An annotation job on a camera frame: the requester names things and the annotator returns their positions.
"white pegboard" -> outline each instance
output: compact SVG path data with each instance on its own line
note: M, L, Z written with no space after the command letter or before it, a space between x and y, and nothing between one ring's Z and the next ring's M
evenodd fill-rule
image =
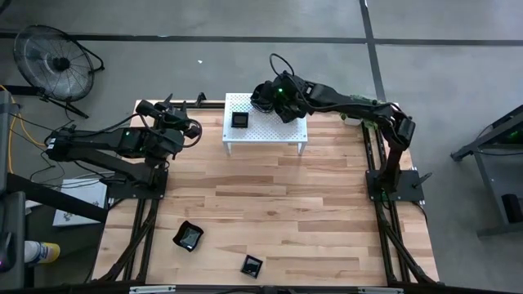
M307 120L297 118L283 123L276 112L264 114L251 105L252 94L227 93L223 114L224 142L307 142ZM231 127L233 112L248 113L248 127Z

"concrete floor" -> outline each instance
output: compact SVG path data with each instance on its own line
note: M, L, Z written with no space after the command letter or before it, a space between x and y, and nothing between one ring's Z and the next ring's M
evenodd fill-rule
M523 38L518 0L368 0L377 38ZM75 33L201 36L364 37L357 0L14 1L0 16L0 29L29 24ZM84 129L100 129L132 112L137 99L173 93L209 99L249 92L272 79L268 55L278 52L304 78L340 92L375 97L365 45L82 42L107 70L97 74L90 95L77 103L92 117ZM12 40L0 40L0 82L24 83L11 57ZM433 172L423 188L440 280L453 286L523 292L523 234L478 239L476 231L497 224L497 212L472 158L454 163L449 154L473 140L485 125L523 102L516 62L523 47L378 46L387 99L400 103L418 124L411 153L421 172ZM63 110L21 97L27 119L58 127ZM42 140L47 133L29 127ZM44 167L35 149L15 142L16 173ZM34 158L28 162L25 158ZM83 171L64 165L68 176ZM41 175L47 179L58 174ZM71 257L57 281L83 280L91 265Z

